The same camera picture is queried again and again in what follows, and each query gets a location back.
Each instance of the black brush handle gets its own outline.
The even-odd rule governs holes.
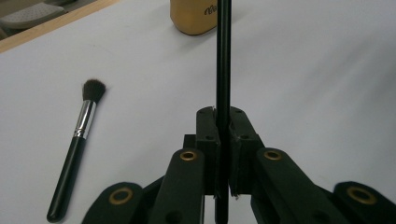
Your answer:
[[[64,168],[58,180],[52,201],[47,213],[48,222],[57,222],[64,218],[72,195],[73,187],[76,182],[78,167],[81,162],[84,151],[85,139],[82,137],[73,137],[67,152]]]

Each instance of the makeup brush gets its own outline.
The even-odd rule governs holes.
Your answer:
[[[77,126],[64,161],[64,168],[58,180],[47,213],[48,222],[57,222],[64,218],[76,181],[78,167],[84,151],[85,141],[90,130],[96,105],[99,103],[106,86],[96,79],[88,80],[82,90],[83,105],[79,113]]]

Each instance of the gold bottle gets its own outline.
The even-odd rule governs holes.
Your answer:
[[[201,35],[218,23],[217,0],[170,0],[171,19],[186,35]]]

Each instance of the black plastic part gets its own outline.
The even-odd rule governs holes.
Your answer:
[[[163,178],[149,224],[199,224],[204,221],[205,156],[195,149],[177,151]]]
[[[183,148],[195,148],[195,134],[184,134]]]
[[[84,138],[73,137],[66,159],[64,160],[64,167],[62,168],[58,184],[49,206],[49,211],[47,213],[48,222],[60,221],[67,212],[84,147]]]
[[[359,224],[395,224],[396,205],[375,189],[356,182],[339,183],[334,203],[350,220]]]
[[[348,223],[288,154],[262,148],[256,156],[257,177],[281,223]]]
[[[99,195],[82,224],[146,223],[148,214],[143,198],[140,186],[126,182],[115,184]]]
[[[262,140],[254,131],[248,116],[241,109],[231,108],[231,194],[251,194],[256,181],[254,161],[258,149],[264,147]]]
[[[250,206],[258,224],[279,224],[279,215],[259,183],[253,185]]]
[[[163,183],[163,177],[158,180],[152,182],[145,188],[143,188],[143,192],[145,194],[145,205],[148,209],[148,216],[151,212],[152,207],[154,207],[155,200],[157,199],[158,192],[160,191],[161,184]]]
[[[195,148],[205,154],[205,195],[219,196],[220,140],[214,113],[211,106],[198,110]]]

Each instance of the hole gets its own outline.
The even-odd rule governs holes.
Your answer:
[[[282,159],[282,155],[277,151],[266,151],[264,157],[271,161],[279,161]]]
[[[116,189],[110,194],[108,201],[111,204],[120,205],[131,200],[133,195],[134,193],[129,188]]]
[[[312,214],[312,217],[318,223],[330,223],[329,215],[327,215],[326,213],[324,213],[322,211],[319,211],[319,210],[314,211],[314,213]]]
[[[180,154],[180,158],[183,161],[193,161],[197,158],[197,154],[193,151],[185,151]]]
[[[376,203],[376,197],[366,189],[352,186],[346,190],[346,193],[349,195],[349,197],[359,203],[369,205]]]
[[[183,219],[181,213],[179,211],[173,211],[166,215],[166,222],[169,224],[177,224],[180,223],[181,219]]]

